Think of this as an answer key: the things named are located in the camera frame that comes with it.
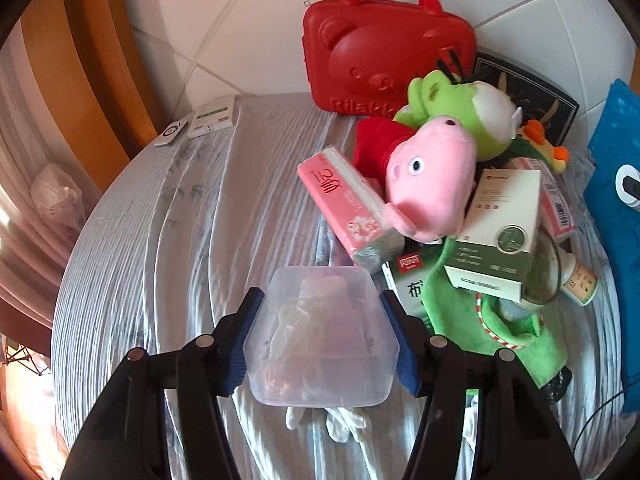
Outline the clear plastic box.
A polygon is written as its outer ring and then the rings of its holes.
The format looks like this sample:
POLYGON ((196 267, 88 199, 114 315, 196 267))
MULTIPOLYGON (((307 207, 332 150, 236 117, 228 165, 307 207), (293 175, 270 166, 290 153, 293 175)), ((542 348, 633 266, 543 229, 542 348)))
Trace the clear plastic box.
POLYGON ((399 344, 358 266, 274 272, 244 342, 255 399, 285 408, 366 408, 390 395, 399 344))

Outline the blue plastic crate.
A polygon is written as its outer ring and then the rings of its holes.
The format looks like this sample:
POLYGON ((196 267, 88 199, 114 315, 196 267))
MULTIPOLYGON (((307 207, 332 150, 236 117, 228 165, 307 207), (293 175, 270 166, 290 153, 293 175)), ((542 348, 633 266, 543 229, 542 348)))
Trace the blue plastic crate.
POLYGON ((622 80, 611 84, 588 144, 594 171, 584 192, 608 255, 620 307, 623 411, 639 411, 639 211, 620 198, 620 168, 639 169, 639 96, 622 80))

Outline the green cloth plush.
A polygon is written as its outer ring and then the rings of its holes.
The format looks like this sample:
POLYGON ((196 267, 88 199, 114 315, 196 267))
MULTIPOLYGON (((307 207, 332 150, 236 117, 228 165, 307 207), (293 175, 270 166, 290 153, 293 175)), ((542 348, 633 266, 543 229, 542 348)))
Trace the green cloth plush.
POLYGON ((545 308, 518 321, 499 314, 500 299, 451 285, 445 261, 456 248, 454 240, 426 245, 421 300, 433 333, 462 350, 491 356, 513 350, 537 387, 551 382, 567 363, 556 313, 545 308))

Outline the yellow orange duck plush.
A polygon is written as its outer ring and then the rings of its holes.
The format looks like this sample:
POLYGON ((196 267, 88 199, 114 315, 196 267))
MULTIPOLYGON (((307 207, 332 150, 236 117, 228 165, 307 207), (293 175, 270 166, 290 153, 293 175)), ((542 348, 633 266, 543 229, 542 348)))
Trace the yellow orange duck plush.
POLYGON ((554 174, 562 174, 570 162, 570 152, 564 146, 554 146, 546 138, 544 125, 529 119, 513 127, 513 140, 508 149, 511 158, 528 157, 542 160, 554 174))

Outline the white glove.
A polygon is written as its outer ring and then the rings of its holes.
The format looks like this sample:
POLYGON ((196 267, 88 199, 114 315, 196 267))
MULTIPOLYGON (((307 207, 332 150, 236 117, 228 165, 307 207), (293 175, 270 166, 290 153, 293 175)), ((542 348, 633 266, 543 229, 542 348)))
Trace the white glove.
MULTIPOLYGON (((350 438, 356 442, 366 442, 370 430, 370 418, 360 408, 324 408, 326 411, 326 431, 337 443, 346 443, 350 438)), ((296 429, 305 415, 306 408, 292 408, 285 411, 285 426, 296 429)))

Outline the white cap pill bottle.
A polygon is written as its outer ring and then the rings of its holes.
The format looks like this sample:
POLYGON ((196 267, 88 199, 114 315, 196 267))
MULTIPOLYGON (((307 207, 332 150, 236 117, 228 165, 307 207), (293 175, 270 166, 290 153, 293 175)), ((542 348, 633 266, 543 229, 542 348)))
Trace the white cap pill bottle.
POLYGON ((559 248, 561 290, 578 306, 590 304, 598 289, 598 278, 571 253, 559 248))

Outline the dark green gift box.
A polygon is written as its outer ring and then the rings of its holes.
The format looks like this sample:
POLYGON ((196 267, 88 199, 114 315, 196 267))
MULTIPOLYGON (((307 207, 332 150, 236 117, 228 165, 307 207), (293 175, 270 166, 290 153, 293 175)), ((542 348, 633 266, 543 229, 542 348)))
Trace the dark green gift box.
POLYGON ((521 107, 524 122, 539 120, 552 145, 563 143, 579 104, 549 78, 510 58, 483 50, 477 52, 473 76, 510 96, 521 107))

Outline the round tape tin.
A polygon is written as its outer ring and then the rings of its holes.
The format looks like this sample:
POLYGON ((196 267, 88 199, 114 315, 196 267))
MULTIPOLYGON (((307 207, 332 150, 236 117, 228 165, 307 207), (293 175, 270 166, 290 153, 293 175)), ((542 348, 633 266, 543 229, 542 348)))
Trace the round tape tin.
POLYGON ((538 230, 533 260, 523 283, 519 302, 501 299, 499 313, 508 321, 519 321, 539 313, 561 287, 561 261, 554 240, 542 226, 538 230))

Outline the white green medicine box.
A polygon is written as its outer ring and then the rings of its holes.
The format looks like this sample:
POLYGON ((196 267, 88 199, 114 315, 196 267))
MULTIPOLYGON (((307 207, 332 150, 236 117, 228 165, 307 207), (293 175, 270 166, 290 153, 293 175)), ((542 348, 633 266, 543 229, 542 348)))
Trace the white green medicine box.
POLYGON ((541 172, 486 169, 480 175, 445 270, 455 288, 518 302, 532 265, 541 172))

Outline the green frog plush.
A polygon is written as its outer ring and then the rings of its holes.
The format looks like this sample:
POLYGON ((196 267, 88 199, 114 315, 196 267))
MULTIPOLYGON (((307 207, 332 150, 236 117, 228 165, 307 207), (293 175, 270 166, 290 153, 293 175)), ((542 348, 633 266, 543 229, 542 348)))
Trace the green frog plush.
POLYGON ((479 80, 459 82, 452 73, 432 70, 425 77, 410 81, 408 104, 398 110, 394 121, 418 130, 439 116, 460 122, 476 142, 477 160, 487 162, 512 144, 523 112, 491 84, 479 80))

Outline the pink pig plush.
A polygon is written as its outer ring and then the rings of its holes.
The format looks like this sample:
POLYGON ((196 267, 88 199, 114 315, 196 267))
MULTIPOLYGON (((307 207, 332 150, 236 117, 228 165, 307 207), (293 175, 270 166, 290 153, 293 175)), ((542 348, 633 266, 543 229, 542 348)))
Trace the pink pig plush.
POLYGON ((461 231, 475 185, 476 142, 457 119, 437 116, 418 130, 363 119, 352 164, 384 198, 386 226, 427 245, 461 231))

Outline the plastic bag on floor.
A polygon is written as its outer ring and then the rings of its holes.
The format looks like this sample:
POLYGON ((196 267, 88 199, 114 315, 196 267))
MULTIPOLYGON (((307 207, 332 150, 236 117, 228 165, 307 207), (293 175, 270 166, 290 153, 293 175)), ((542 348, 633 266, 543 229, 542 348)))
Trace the plastic bag on floor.
POLYGON ((36 175, 30 197, 38 214, 64 232, 78 235, 87 220, 80 187, 57 164, 47 164, 36 175))

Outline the white remote control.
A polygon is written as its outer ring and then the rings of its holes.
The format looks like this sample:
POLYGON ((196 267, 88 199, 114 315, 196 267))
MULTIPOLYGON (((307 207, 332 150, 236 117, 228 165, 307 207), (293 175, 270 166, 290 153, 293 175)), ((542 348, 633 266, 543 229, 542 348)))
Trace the white remote control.
POLYGON ((157 136, 153 142, 154 148, 164 148, 175 143, 184 132, 188 131, 190 122, 187 120, 176 120, 166 127, 166 129, 157 136))

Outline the red bear suitcase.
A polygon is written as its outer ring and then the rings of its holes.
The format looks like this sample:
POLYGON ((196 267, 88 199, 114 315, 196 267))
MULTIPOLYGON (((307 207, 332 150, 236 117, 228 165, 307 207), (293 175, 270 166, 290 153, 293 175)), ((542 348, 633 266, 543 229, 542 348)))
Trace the red bear suitcase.
POLYGON ((314 104, 344 115, 392 118, 408 85, 439 64, 459 76, 474 65, 474 28, 439 0, 320 0, 303 17, 314 104))

